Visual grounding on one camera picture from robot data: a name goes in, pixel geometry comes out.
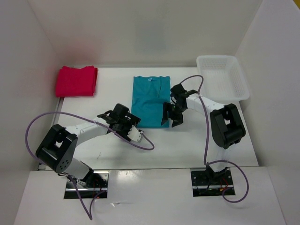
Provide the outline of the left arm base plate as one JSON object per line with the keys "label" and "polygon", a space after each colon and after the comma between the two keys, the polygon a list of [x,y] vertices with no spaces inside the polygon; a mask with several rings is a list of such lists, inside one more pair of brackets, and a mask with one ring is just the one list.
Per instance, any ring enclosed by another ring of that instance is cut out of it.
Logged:
{"label": "left arm base plate", "polygon": [[[94,171],[95,180],[89,181],[88,184],[83,181],[76,180],[75,184],[78,188],[80,196],[82,199],[92,199],[93,197],[97,197],[97,199],[106,199],[108,195],[108,181],[110,171]],[[75,185],[67,179],[66,188],[64,193],[64,199],[78,199],[78,195],[76,193]]]}

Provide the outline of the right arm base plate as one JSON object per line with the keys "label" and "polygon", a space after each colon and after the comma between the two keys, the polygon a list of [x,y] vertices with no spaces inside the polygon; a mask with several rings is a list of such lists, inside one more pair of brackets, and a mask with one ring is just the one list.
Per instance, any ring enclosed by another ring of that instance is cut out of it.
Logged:
{"label": "right arm base plate", "polygon": [[235,195],[231,171],[227,169],[218,178],[209,178],[205,169],[191,170],[191,183],[193,197],[222,196],[225,190],[226,195]]}

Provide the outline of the pink t-shirt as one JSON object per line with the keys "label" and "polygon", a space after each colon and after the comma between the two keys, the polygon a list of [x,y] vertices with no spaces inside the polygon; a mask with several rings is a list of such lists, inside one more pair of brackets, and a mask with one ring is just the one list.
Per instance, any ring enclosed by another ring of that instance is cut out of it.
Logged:
{"label": "pink t-shirt", "polygon": [[95,93],[98,69],[94,66],[73,68],[63,66],[58,73],[56,97],[92,97]]}

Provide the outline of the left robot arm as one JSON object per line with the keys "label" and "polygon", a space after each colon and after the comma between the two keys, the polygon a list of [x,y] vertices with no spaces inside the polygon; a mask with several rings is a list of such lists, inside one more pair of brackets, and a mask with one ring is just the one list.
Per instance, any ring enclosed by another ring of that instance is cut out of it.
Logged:
{"label": "left robot arm", "polygon": [[78,145],[92,138],[116,132],[125,140],[138,142],[141,135],[137,125],[140,118],[128,109],[121,112],[109,110],[92,122],[62,127],[53,125],[36,150],[36,157],[60,175],[71,175],[82,187],[105,187],[104,179],[84,162],[74,158]]}

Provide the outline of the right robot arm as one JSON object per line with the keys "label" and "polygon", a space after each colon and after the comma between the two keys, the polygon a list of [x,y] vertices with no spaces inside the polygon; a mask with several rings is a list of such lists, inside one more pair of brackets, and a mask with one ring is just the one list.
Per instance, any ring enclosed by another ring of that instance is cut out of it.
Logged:
{"label": "right robot arm", "polygon": [[[205,116],[206,140],[203,162],[206,166],[205,178],[210,184],[217,184],[222,179],[229,164],[229,156],[226,151],[230,146],[238,144],[246,135],[246,130],[242,122],[239,110],[233,103],[222,104],[210,100],[202,95],[180,94],[172,97],[170,103],[163,103],[163,115],[161,124],[168,120],[172,121],[172,127],[183,123],[183,112],[187,109],[194,110]],[[207,161],[209,139],[220,148],[216,159]]]}

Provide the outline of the teal t-shirt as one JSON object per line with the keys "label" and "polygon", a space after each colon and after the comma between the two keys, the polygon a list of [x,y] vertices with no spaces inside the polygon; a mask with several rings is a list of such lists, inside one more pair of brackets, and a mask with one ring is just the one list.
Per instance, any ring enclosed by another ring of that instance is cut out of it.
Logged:
{"label": "teal t-shirt", "polygon": [[140,118],[139,128],[168,128],[161,124],[163,104],[170,102],[169,76],[135,76],[133,79],[131,113]]}

